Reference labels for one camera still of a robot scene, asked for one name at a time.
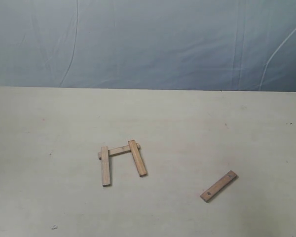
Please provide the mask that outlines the wooden crossbar stick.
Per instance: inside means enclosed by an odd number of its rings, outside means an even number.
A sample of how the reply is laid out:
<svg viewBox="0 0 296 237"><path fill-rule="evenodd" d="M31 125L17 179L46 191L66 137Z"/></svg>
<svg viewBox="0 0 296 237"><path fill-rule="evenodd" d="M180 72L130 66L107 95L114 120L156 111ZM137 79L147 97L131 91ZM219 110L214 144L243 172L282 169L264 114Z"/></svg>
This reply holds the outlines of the wooden crossbar stick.
<svg viewBox="0 0 296 237"><path fill-rule="evenodd" d="M138 150L141 149L141 146L139 143L136 143ZM109 149L108 150L108 156L109 157L113 157L113 156L118 156L118 155L122 155L125 153L129 153L131 152L129 145L126 146L122 146L122 147L118 147L118 148L114 148L114 149ZM98 152L98 159L101 160L102 159L102 152Z"/></svg>

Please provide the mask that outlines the grey backdrop cloth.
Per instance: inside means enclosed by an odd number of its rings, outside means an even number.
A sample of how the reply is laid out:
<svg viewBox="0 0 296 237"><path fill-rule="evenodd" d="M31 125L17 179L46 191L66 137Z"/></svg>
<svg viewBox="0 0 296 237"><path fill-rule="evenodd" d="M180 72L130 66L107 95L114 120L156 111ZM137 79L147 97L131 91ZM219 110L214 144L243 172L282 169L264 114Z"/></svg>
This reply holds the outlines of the grey backdrop cloth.
<svg viewBox="0 0 296 237"><path fill-rule="evenodd" d="M296 0L0 0L0 86L296 92Z"/></svg>

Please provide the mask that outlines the thin wooden stick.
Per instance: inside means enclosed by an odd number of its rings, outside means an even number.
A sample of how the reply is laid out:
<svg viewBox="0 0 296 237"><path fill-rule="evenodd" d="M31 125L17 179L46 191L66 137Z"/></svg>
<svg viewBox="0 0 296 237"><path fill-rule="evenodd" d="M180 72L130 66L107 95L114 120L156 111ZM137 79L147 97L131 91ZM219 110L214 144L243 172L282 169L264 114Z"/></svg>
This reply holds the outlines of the thin wooden stick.
<svg viewBox="0 0 296 237"><path fill-rule="evenodd" d="M128 141L128 145L129 145L130 151L132 153L133 160L135 162L139 176L140 177L146 176L148 173L147 173L146 167L144 165L143 159L141 157L141 154L139 152L137 143L135 142L135 140L130 140L130 141Z"/></svg>

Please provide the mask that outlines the wooden stick with holes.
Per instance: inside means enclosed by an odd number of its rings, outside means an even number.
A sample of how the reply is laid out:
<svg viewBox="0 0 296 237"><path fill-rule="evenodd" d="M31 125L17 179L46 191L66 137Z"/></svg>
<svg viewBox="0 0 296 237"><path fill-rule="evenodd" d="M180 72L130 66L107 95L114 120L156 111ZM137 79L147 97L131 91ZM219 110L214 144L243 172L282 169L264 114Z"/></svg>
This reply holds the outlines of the wooden stick with holes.
<svg viewBox="0 0 296 237"><path fill-rule="evenodd" d="M214 183L210 188L204 191L200 198L209 203L213 198L215 198L223 189L230 185L234 180L238 178L238 175L234 171L229 171L222 178L220 178L216 183Z"/></svg>

